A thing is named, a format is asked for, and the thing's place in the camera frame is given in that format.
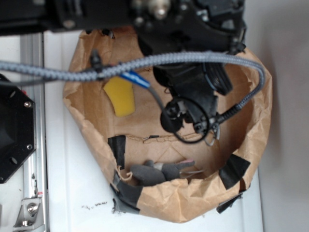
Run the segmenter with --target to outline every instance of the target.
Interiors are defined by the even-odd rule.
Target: black machine part
[[[185,121],[193,124],[196,133],[207,134],[212,129],[211,118],[217,115],[214,91],[226,95],[233,88],[223,65],[218,63],[154,67],[154,76],[173,97],[165,109],[175,130],[171,131],[162,114],[160,118],[168,132],[180,130]]]
[[[0,74],[1,81],[8,81]],[[0,86],[0,184],[34,152],[34,102],[17,87]]]
[[[209,50],[234,55],[245,48],[243,11],[244,0],[1,0],[0,35],[133,25],[144,55]],[[226,95],[232,89],[223,65],[160,66],[154,74],[173,96],[166,106],[173,130],[185,121],[207,134],[217,115],[214,91]],[[167,130],[166,118],[161,123]]]

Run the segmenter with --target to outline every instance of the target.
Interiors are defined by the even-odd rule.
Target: metal screw
[[[24,107],[30,108],[32,106],[31,102],[27,101],[24,103]]]
[[[66,20],[62,23],[62,25],[66,28],[66,29],[72,29],[76,26],[76,23],[73,20]]]
[[[185,3],[182,3],[182,4],[180,5],[180,9],[181,9],[182,11],[186,11],[186,10],[188,10],[188,5],[185,4]]]
[[[30,214],[34,214],[38,211],[38,206],[35,203],[30,203],[27,206],[27,210]]]
[[[135,20],[134,20],[134,25],[136,27],[140,27],[141,25],[143,25],[144,23],[144,18],[143,17],[137,17]]]
[[[164,19],[167,15],[168,11],[167,7],[165,6],[156,7],[154,10],[154,16],[158,20]]]
[[[201,19],[204,22],[208,22],[209,18],[208,18],[208,11],[207,10],[201,10],[197,12],[197,15],[201,17]]]
[[[21,222],[22,226],[29,226],[29,220],[24,220]]]

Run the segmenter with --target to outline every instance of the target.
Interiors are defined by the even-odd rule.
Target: black bracket
[[[9,81],[0,74],[0,81]],[[0,184],[35,151],[34,102],[17,87],[0,85]]]

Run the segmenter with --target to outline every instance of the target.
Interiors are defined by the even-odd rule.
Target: gray stuffed toy
[[[154,186],[180,178],[181,169],[191,167],[194,164],[195,162],[192,159],[186,159],[179,163],[154,163],[153,160],[148,160],[144,165],[132,165],[130,170],[141,185]]]

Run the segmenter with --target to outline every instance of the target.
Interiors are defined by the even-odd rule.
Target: bolt
[[[27,210],[30,214],[35,213],[36,211],[38,211],[38,206],[35,203],[30,203],[27,206]]]
[[[76,26],[75,22],[73,20],[70,20],[70,19],[63,21],[62,25],[66,29],[72,29]]]
[[[202,20],[203,20],[204,22],[208,22],[208,20],[209,20],[208,15],[203,15],[203,16],[202,16]]]
[[[154,10],[154,16],[158,20],[164,19],[168,15],[167,7],[157,6]]]
[[[24,220],[21,222],[22,226],[29,226],[29,220]]]
[[[188,10],[188,5],[185,4],[185,3],[182,3],[182,4],[180,5],[180,9],[181,9],[182,11],[186,11],[186,10]]]
[[[141,25],[143,25],[143,23],[144,23],[144,18],[143,17],[137,17],[134,20],[134,25],[136,27],[140,27]]]
[[[30,108],[32,106],[31,102],[27,101],[24,103],[24,107]]]

